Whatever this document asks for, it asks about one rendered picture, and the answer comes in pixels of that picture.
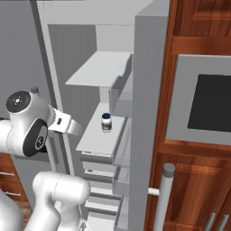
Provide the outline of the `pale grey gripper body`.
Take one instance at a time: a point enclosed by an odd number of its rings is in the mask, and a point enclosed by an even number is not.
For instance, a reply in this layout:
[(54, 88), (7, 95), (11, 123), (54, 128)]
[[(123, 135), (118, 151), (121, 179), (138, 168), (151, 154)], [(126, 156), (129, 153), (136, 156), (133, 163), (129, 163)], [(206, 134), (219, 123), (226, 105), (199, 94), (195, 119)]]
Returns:
[(82, 127), (81, 125), (74, 120), (70, 115), (66, 116), (66, 134), (73, 134), (73, 135), (81, 135), (82, 134)]

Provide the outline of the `long grey fridge shelf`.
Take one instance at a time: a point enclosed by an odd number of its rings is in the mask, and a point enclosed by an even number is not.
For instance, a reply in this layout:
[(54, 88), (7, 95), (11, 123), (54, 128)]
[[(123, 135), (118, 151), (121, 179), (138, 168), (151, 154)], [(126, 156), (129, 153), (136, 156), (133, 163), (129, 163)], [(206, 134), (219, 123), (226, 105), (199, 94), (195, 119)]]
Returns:
[(105, 133), (101, 126), (101, 117), (107, 113), (109, 109), (108, 103), (99, 103), (97, 109), (92, 116), (85, 133), (83, 134), (76, 150), (84, 152), (97, 152), (112, 154), (115, 150), (124, 125), (125, 118), (120, 116), (112, 117), (112, 130)]

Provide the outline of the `short grey fridge shelf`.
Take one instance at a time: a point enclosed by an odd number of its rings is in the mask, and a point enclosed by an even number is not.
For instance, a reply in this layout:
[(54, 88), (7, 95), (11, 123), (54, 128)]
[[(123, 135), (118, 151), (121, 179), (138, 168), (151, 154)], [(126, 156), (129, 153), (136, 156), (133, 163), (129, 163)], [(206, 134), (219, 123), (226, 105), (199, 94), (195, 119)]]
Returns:
[(110, 88), (131, 72), (132, 53), (96, 51), (66, 82), (67, 85)]

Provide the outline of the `grey fridge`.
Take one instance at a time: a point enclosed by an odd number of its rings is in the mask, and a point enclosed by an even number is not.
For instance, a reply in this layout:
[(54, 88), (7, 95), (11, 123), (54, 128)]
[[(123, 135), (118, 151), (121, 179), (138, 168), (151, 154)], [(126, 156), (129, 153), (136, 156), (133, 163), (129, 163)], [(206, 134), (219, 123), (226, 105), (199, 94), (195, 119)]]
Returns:
[[(82, 208), (92, 231), (115, 231), (119, 206), (129, 195), (135, 16), (149, 4), (169, 8), (170, 0), (40, 0), (36, 4), (57, 107), (82, 127), (81, 135), (61, 138), (70, 173), (92, 187)], [(131, 72), (110, 88), (67, 85), (96, 51), (131, 52)], [(112, 154), (77, 151), (99, 103), (109, 104), (112, 117), (125, 118), (115, 150)]]

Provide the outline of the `plain grey fridge door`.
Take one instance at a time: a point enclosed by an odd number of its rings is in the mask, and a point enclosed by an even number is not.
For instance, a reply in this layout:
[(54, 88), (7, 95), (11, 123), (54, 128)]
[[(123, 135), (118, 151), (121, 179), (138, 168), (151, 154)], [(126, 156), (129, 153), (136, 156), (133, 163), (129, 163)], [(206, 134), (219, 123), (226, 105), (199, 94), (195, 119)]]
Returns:
[(5, 102), (11, 94), (32, 87), (57, 105), (36, 3), (0, 0), (0, 116), (9, 116)]

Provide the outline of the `white jar with dark lid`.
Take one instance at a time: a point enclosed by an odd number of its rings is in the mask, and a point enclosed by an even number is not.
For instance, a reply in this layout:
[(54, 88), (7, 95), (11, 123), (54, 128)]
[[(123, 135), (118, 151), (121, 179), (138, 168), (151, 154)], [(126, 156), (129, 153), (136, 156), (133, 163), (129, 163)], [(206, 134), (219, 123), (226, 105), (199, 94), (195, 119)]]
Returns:
[(110, 132), (112, 130), (112, 116), (109, 113), (104, 113), (101, 116), (101, 126), (104, 132)]

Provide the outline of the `brown wooden drawer unit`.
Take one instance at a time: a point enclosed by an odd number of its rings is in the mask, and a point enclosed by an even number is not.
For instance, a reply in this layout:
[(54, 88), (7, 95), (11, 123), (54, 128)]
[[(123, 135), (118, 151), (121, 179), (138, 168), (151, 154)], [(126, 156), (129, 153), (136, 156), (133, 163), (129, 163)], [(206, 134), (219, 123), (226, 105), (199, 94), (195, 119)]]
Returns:
[(0, 176), (0, 189), (2, 191), (22, 194), (21, 197), (8, 196), (22, 207), (24, 219), (28, 221), (31, 216), (32, 209), (25, 194), (23, 184), (21, 183), (17, 170), (14, 167), (14, 163), (9, 154), (0, 153), (0, 171), (13, 172), (15, 174), (13, 177)]

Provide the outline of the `grey built-in oven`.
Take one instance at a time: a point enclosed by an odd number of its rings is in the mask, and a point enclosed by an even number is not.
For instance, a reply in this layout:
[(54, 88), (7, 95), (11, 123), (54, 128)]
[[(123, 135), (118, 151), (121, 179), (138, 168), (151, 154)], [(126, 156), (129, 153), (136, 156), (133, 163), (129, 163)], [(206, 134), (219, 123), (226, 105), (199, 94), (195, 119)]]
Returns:
[(189, 54), (178, 56), (166, 138), (231, 145), (231, 133), (187, 128), (198, 74), (230, 76), (231, 56)]

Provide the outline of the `brown wooden cupboard run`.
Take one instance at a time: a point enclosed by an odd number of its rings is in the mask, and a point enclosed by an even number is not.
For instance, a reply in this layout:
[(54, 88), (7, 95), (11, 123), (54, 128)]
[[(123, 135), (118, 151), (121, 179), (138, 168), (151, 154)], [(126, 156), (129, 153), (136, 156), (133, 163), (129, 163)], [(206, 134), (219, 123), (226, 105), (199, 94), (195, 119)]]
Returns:
[[(150, 184), (160, 186), (162, 166), (175, 166), (163, 231), (231, 231), (231, 145), (166, 138), (178, 56), (231, 56), (231, 0), (171, 0)], [(231, 133), (231, 75), (198, 74), (188, 129)], [(147, 202), (144, 231), (153, 231), (157, 198)]]

